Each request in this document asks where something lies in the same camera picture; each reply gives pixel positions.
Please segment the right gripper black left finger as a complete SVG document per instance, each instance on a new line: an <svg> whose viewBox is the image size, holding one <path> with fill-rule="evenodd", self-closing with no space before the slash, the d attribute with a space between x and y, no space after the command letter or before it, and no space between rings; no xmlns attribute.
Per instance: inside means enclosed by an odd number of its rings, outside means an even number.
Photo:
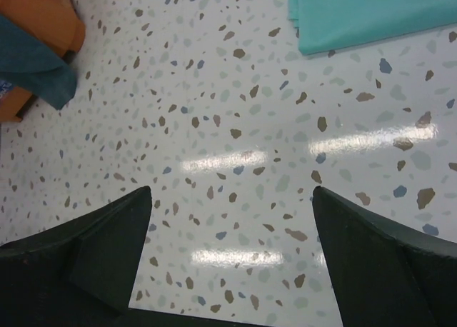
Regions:
<svg viewBox="0 0 457 327"><path fill-rule="evenodd" d="M129 310L151 210L142 186L1 246L1 325L115 326Z"/></svg>

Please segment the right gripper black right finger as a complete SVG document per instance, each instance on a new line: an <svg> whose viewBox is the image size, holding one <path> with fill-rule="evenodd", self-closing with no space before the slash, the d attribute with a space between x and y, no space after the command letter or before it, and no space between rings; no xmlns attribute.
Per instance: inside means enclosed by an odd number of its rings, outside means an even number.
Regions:
<svg viewBox="0 0 457 327"><path fill-rule="evenodd" d="M455 326L456 244L317 186L313 214L344 326Z"/></svg>

